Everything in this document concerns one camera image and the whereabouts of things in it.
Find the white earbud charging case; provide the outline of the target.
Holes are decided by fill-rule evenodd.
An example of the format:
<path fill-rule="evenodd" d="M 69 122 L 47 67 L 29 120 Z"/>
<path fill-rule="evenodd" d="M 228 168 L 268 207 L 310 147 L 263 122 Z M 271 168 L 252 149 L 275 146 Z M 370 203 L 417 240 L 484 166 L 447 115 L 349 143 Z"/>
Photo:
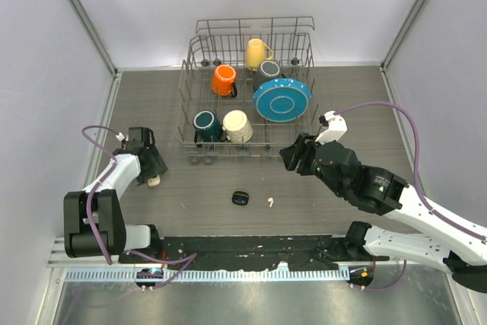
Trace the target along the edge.
<path fill-rule="evenodd" d="M 146 182 L 146 184 L 149 186 L 149 187 L 154 187 L 154 186 L 158 186 L 159 184 L 161 183 L 161 176 L 160 175 L 157 175 L 155 177 L 152 177 L 152 178 L 149 178 Z"/>

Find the black earbud charging case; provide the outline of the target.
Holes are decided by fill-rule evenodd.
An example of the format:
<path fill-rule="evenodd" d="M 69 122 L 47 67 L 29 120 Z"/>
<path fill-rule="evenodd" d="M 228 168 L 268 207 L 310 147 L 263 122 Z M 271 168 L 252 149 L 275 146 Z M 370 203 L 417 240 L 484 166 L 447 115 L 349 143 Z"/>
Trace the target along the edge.
<path fill-rule="evenodd" d="M 231 201 L 237 206 L 246 206 L 250 200 L 248 193 L 244 191 L 234 191 L 232 193 Z"/>

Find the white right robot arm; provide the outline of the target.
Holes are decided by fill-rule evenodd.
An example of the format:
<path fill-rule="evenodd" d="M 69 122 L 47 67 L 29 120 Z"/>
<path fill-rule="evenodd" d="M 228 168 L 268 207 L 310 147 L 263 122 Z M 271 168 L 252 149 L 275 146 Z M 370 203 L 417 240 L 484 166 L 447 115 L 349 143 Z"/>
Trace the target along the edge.
<path fill-rule="evenodd" d="M 475 292 L 486 291 L 486 229 L 421 196 L 392 172 L 363 165 L 337 141 L 320 144 L 302 134 L 279 152 L 288 171 L 315 176 L 357 209 L 402 222 L 417 234 L 398 234 L 355 221 L 343 249 L 347 257 L 389 256 L 421 263 Z"/>

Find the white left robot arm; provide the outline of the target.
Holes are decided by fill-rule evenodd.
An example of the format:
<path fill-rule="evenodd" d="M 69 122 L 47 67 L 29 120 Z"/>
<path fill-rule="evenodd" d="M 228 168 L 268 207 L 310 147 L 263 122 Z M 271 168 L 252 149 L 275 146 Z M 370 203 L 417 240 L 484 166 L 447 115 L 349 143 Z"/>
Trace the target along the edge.
<path fill-rule="evenodd" d="M 135 252 L 145 263 L 154 263 L 163 250 L 158 230 L 150 224 L 126 225 L 119 205 L 131 182 L 155 187 L 167 172 L 154 132 L 131 127 L 125 135 L 98 128 L 114 133 L 121 147 L 109 151 L 87 137 L 109 155 L 109 164 L 91 184 L 63 199 L 65 253 L 71 258 L 104 256 L 112 263 L 112 256 Z"/>

